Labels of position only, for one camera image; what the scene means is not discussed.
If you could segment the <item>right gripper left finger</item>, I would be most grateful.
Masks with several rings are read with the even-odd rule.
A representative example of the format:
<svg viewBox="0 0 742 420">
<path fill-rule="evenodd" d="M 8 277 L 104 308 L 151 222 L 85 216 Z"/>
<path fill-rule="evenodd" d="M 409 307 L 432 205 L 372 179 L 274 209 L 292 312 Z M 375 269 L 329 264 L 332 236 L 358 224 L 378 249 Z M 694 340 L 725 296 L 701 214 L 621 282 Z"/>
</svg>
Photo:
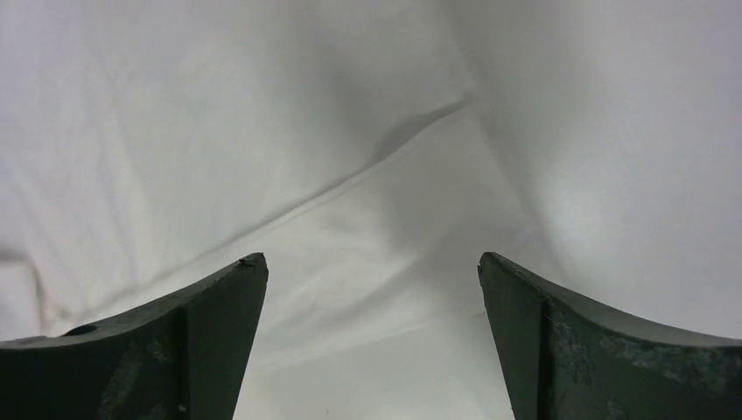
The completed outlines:
<svg viewBox="0 0 742 420">
<path fill-rule="evenodd" d="M 3 342 L 2 418 L 232 418 L 268 278 L 255 253 L 59 337 Z"/>
</svg>

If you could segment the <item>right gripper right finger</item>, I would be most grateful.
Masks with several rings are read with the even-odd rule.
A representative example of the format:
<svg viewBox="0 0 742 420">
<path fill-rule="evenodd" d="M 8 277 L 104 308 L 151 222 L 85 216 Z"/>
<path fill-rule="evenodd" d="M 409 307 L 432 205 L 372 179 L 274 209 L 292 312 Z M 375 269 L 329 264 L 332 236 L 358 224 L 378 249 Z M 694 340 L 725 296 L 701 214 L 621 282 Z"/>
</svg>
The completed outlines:
<svg viewBox="0 0 742 420">
<path fill-rule="evenodd" d="M 740 418 L 739 340 L 634 316 L 492 252 L 478 274 L 516 418 Z"/>
</svg>

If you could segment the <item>white t-shirt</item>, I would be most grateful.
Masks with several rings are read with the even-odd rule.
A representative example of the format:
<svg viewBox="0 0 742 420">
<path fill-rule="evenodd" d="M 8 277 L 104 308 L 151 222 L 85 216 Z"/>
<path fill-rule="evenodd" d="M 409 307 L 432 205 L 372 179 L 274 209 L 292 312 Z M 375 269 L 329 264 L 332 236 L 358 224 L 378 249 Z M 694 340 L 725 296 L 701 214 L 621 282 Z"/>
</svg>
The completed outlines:
<svg viewBox="0 0 742 420">
<path fill-rule="evenodd" d="M 476 266 L 741 335 L 738 1 L 4 1 L 1 336 L 265 254 L 239 419 L 509 419 Z"/>
</svg>

